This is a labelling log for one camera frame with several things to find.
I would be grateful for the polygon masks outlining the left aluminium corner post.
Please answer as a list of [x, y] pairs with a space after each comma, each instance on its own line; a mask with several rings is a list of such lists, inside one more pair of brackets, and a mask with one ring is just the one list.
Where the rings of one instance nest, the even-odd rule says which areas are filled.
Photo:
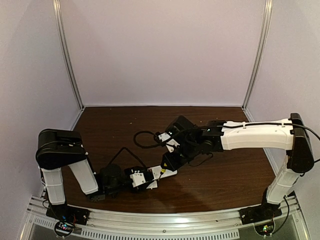
[[69, 79], [77, 106], [80, 110], [82, 110], [84, 108], [84, 104], [81, 99], [80, 91], [76, 82], [75, 73], [72, 66], [70, 51], [68, 48], [67, 37], [65, 33], [65, 28], [64, 28], [61, 1], [53, 0], [52, 3], [53, 3], [53, 12], [54, 12], [56, 24], [57, 24], [58, 36], [59, 36], [60, 45], [61, 45], [62, 56], [63, 56], [65, 68], [67, 71], [68, 79]]

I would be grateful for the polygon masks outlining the aluminium front rail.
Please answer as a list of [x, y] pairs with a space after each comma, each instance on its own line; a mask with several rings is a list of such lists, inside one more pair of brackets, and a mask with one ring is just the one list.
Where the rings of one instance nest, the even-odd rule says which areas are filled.
[[288, 197], [289, 216], [272, 236], [255, 231], [264, 222], [243, 224], [240, 208], [188, 213], [128, 213], [88, 208], [86, 225], [76, 224], [63, 238], [46, 216], [42, 198], [32, 197], [18, 240], [310, 240], [295, 197]]

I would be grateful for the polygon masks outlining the white remote control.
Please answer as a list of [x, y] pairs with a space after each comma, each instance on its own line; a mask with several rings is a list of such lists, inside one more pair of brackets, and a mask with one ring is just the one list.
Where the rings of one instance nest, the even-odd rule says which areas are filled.
[[[148, 171], [151, 172], [153, 175], [153, 180], [146, 187], [147, 189], [152, 190], [152, 189], [156, 189], [158, 187], [158, 177], [159, 177], [161, 169], [162, 169], [162, 167], [160, 165], [148, 168]], [[178, 173], [177, 170], [171, 171], [171, 170], [166, 169], [166, 172], [162, 175], [162, 177], [160, 179], [175, 176], [177, 173]]]

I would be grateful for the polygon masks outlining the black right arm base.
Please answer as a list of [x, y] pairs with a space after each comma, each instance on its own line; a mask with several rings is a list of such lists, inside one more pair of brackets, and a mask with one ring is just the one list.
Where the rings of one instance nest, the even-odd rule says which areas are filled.
[[275, 217], [282, 215], [280, 204], [267, 202], [257, 206], [242, 208], [239, 211], [242, 225], [253, 224], [255, 232], [262, 237], [269, 237], [275, 230]]

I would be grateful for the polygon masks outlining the yellow handled screwdriver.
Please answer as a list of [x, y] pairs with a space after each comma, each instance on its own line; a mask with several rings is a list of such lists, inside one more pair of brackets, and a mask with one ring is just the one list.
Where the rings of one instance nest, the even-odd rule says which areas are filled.
[[160, 172], [159, 172], [159, 177], [158, 177], [158, 179], [157, 179], [158, 181], [161, 179], [161, 177], [163, 176], [163, 174], [164, 174], [165, 172], [166, 172], [166, 169], [163, 169], [163, 168], [162, 168], [162, 169], [160, 170]]

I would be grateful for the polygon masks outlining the aluminium corner post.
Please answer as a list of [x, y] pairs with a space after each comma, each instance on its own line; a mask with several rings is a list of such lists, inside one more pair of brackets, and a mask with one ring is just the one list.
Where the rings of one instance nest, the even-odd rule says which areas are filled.
[[253, 67], [252, 67], [247, 91], [242, 104], [242, 109], [244, 111], [248, 108], [248, 105], [255, 87], [255, 83], [257, 81], [259, 69], [262, 63], [263, 54], [264, 54], [265, 46], [267, 43], [269, 31], [270, 31], [272, 13], [273, 13], [273, 1], [266, 0], [264, 10], [263, 10], [262, 24], [261, 24], [261, 30], [260, 30], [259, 41], [258, 41], [257, 50], [255, 54], [255, 59], [253, 62]]
[[59, 36], [60, 45], [61, 45], [62, 56], [63, 56], [65, 68], [67, 71], [68, 79], [69, 79], [77, 106], [80, 110], [82, 110], [84, 108], [84, 104], [81, 99], [80, 91], [76, 82], [75, 73], [72, 66], [70, 51], [68, 48], [67, 37], [65, 33], [65, 28], [64, 28], [61, 1], [53, 0], [52, 3], [53, 3], [53, 12], [54, 12], [56, 24], [57, 24], [58, 36]]

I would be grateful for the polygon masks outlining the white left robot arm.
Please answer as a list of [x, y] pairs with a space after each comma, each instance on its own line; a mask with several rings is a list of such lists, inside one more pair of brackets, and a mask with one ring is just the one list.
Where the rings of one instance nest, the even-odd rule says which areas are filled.
[[153, 170], [144, 163], [122, 170], [110, 162], [95, 173], [80, 133], [71, 130], [42, 130], [38, 135], [35, 159], [44, 179], [49, 203], [54, 206], [67, 202], [62, 176], [65, 166], [70, 168], [80, 189], [92, 202], [102, 201], [106, 196], [115, 197], [125, 189], [145, 190], [155, 182]]

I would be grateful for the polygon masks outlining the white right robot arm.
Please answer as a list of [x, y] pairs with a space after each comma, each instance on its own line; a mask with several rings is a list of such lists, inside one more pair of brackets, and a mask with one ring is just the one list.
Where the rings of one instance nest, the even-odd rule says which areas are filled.
[[281, 149], [285, 151], [282, 167], [263, 200], [278, 205], [298, 178], [315, 165], [308, 131], [298, 113], [271, 122], [212, 120], [204, 126], [179, 116], [157, 136], [168, 149], [162, 157], [161, 167], [174, 172], [195, 157], [214, 152]]

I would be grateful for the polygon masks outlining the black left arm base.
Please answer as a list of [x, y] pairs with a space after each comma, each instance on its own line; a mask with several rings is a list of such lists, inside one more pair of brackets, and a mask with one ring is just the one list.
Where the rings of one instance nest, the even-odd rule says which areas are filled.
[[77, 225], [85, 226], [87, 224], [90, 215], [88, 209], [70, 206], [66, 203], [53, 205], [49, 200], [44, 200], [43, 206], [45, 206], [45, 202], [48, 203], [46, 216], [57, 220], [53, 231], [58, 238], [65, 239], [75, 232]]

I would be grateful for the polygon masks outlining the right aluminium corner post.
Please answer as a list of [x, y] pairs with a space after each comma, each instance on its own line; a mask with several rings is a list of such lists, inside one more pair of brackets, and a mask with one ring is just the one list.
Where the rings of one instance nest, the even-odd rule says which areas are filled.
[[267, 43], [269, 31], [270, 31], [272, 13], [273, 13], [273, 1], [266, 0], [264, 10], [263, 10], [262, 24], [261, 24], [261, 30], [260, 30], [259, 41], [258, 41], [257, 50], [255, 54], [255, 59], [253, 62], [253, 67], [252, 67], [247, 91], [242, 104], [242, 109], [244, 111], [248, 108], [248, 105], [255, 87], [255, 83], [257, 81], [259, 69], [262, 63], [263, 54], [264, 54], [265, 46]]

